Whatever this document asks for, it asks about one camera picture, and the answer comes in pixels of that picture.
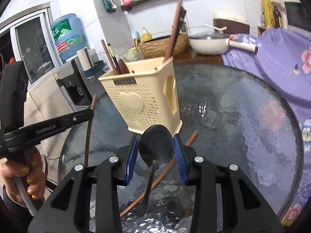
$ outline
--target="spoon handle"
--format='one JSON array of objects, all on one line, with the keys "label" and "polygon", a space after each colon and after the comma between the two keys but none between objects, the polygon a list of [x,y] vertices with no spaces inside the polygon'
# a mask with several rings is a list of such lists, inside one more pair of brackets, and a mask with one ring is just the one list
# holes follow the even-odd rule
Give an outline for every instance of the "spoon handle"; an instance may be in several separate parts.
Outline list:
[{"label": "spoon handle", "polygon": [[155,176],[155,172],[157,169],[158,169],[158,163],[156,160],[154,160],[154,161],[152,161],[151,166],[150,166],[150,175],[149,175],[149,180],[148,180],[148,184],[146,187],[144,197],[142,199],[142,202],[139,204],[139,207],[137,210],[137,213],[139,216],[144,216],[147,214],[149,196],[150,196],[151,187],[152,187],[153,179]]}]

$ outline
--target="purple floral tablecloth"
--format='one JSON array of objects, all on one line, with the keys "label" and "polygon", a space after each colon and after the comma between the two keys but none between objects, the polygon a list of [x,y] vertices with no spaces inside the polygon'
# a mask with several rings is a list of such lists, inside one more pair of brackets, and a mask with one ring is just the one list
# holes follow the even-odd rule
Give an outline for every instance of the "purple floral tablecloth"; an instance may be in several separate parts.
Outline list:
[{"label": "purple floral tablecloth", "polygon": [[255,54],[232,48],[222,55],[224,65],[250,72],[271,85],[289,103],[301,128],[304,169],[294,201],[281,221],[290,226],[311,195],[311,38],[270,28],[258,38],[235,34],[231,39],[257,44],[259,50]]}]

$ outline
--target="metal bolt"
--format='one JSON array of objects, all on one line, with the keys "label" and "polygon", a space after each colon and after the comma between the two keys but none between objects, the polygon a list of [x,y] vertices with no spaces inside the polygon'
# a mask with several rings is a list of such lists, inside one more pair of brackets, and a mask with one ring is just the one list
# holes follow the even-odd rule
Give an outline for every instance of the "metal bolt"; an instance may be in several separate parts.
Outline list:
[{"label": "metal bolt", "polygon": [[194,158],[194,161],[198,163],[202,163],[204,161],[204,158],[202,158],[201,156],[197,156]]},{"label": "metal bolt", "polygon": [[110,163],[115,163],[115,162],[117,162],[118,160],[119,160],[119,159],[118,159],[118,157],[116,157],[116,156],[112,156],[112,157],[109,158]]},{"label": "metal bolt", "polygon": [[235,165],[235,164],[231,164],[231,165],[229,166],[229,168],[230,168],[232,171],[238,170],[238,166]]},{"label": "metal bolt", "polygon": [[83,165],[79,164],[79,165],[76,165],[75,166],[75,170],[78,172],[78,171],[81,171],[83,169]]}]

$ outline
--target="microwave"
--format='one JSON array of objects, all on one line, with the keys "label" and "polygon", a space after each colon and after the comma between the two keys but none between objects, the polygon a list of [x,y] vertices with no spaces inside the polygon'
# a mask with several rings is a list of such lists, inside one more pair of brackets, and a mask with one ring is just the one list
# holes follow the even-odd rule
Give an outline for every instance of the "microwave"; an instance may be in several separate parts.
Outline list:
[{"label": "microwave", "polygon": [[284,0],[283,27],[311,37],[311,18],[299,0]]}]

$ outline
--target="black sleeve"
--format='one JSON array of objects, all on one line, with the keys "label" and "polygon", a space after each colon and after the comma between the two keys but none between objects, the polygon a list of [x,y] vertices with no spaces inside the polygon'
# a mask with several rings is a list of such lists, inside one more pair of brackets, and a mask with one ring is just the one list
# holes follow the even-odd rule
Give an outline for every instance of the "black sleeve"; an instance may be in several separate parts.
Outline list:
[{"label": "black sleeve", "polygon": [[27,231],[28,226],[33,218],[33,216],[29,213],[28,208],[24,208],[16,204],[14,201],[12,201],[7,195],[5,186],[3,186],[3,201],[5,205],[7,206],[7,209],[10,211],[10,213],[15,218],[15,220],[19,222],[21,227],[23,229],[26,229]]}]

